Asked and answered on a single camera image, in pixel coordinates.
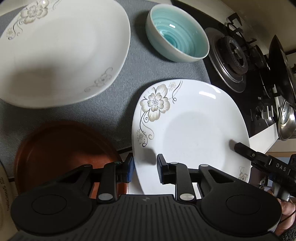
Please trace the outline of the right hand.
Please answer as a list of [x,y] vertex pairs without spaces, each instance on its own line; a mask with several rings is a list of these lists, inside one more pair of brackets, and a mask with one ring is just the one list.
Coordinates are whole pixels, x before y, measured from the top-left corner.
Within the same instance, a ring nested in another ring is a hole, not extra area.
[[282,217],[280,223],[277,225],[275,234],[280,236],[289,228],[292,227],[295,221],[295,204],[291,201],[282,201],[277,199],[281,205]]

